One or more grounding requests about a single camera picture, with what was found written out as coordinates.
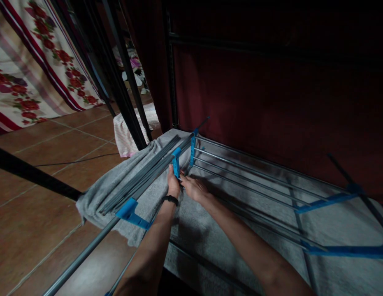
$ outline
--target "gray towel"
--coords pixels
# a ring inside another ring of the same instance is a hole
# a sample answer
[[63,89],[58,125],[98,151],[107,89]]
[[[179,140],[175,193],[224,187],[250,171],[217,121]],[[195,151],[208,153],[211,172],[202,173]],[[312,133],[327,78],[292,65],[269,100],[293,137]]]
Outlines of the gray towel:
[[[98,212],[100,209],[98,205],[101,204],[102,207],[103,203],[101,202],[104,199],[108,201],[113,197],[176,134],[182,138],[178,144],[189,135],[189,133],[172,129],[151,142],[146,149],[139,151],[132,158],[122,162],[102,176],[77,202],[77,208],[82,217],[103,228],[113,218],[114,214],[102,216]],[[337,193],[323,185],[288,175],[280,170],[252,161],[249,158],[235,155],[203,142],[201,145],[205,146],[207,151],[253,167],[261,172],[269,173],[283,181],[290,178],[292,184],[322,196],[327,197]],[[284,193],[289,193],[288,189],[281,185],[242,172],[209,156],[201,155],[200,158],[264,183]],[[180,157],[180,165],[186,168],[189,160],[190,149]],[[197,164],[218,172],[216,169],[202,163],[197,162]],[[142,218],[150,220],[158,209],[161,198],[167,193],[167,173],[168,170],[160,175],[139,198],[139,205],[135,212]],[[278,220],[283,226],[297,231],[295,215],[291,209],[264,197],[257,196],[248,190],[209,175],[197,168],[192,168],[189,174],[203,177],[209,183],[210,189],[214,194],[224,198],[236,198],[243,201],[258,209],[264,215],[267,215],[269,219]],[[221,174],[236,180],[230,174],[223,172]],[[272,193],[269,190],[244,180],[238,179],[236,181],[291,204],[289,199]],[[295,195],[297,198],[305,201],[315,201],[314,198],[299,192],[295,192]],[[197,252],[219,268],[262,294],[263,291],[255,276],[209,214],[199,204],[191,200],[185,192],[181,194],[179,200],[180,204],[176,210],[174,225],[171,230],[171,239],[185,249]],[[375,204],[383,213],[382,207],[377,203]],[[383,243],[383,229],[359,198],[302,214],[301,221],[308,237],[323,245],[381,245]],[[301,248],[260,228],[254,223],[249,221],[246,221],[246,223],[273,248],[280,252],[300,275],[309,282]],[[125,236],[130,246],[138,246],[144,234],[142,229],[126,221],[120,221],[114,230]],[[311,260],[318,286],[317,293],[319,295],[383,295],[383,260],[318,256],[311,256]],[[165,267],[202,294],[239,294],[238,291],[234,290],[220,278],[199,266],[196,262],[191,261],[185,255],[178,253],[174,247],[169,246],[168,248]]]

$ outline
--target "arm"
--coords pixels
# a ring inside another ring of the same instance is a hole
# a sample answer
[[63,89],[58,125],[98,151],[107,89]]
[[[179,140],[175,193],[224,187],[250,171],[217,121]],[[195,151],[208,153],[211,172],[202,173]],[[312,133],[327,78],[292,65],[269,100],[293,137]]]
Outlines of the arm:
[[298,272],[198,180],[181,176],[187,195],[200,203],[227,235],[267,295],[314,295]]
[[[174,168],[169,166],[168,195],[178,198],[179,182],[174,176]],[[127,268],[125,284],[121,288],[122,295],[156,295],[167,254],[169,236],[175,204],[164,201],[154,223],[135,253],[134,259]]]

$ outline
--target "hand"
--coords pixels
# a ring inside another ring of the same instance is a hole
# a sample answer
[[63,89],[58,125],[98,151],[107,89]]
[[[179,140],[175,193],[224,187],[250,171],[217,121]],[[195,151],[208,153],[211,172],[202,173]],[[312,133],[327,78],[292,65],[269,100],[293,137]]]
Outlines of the hand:
[[187,195],[194,201],[200,203],[201,199],[207,198],[210,193],[206,186],[200,181],[180,174],[181,184],[186,189]]
[[179,181],[174,175],[174,167],[172,166],[172,164],[170,164],[168,172],[168,195],[172,195],[173,197],[178,198],[179,193]]

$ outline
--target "floral curtain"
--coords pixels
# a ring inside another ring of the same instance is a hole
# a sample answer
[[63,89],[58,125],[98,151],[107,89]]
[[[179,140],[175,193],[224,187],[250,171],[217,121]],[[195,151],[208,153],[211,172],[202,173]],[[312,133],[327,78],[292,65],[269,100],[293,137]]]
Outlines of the floral curtain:
[[102,105],[48,0],[0,0],[0,134]]

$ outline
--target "electrical cord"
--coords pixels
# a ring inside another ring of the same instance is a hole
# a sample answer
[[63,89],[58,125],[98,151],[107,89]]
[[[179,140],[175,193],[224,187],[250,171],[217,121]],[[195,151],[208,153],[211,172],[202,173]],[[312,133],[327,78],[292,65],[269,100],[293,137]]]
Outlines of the electrical cord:
[[92,157],[92,158],[86,158],[85,160],[77,160],[77,161],[74,161],[74,162],[59,162],[59,163],[56,163],[56,164],[39,164],[37,166],[34,166],[34,167],[48,167],[48,166],[53,166],[53,165],[60,165],[60,164],[74,164],[74,163],[78,163],[78,162],[83,162],[83,161],[87,161],[87,160],[93,160],[95,158],[100,158],[102,156],[108,156],[108,155],[117,155],[118,153],[109,153],[109,154],[103,154],[103,155],[99,155],[99,156],[95,156],[95,157]]

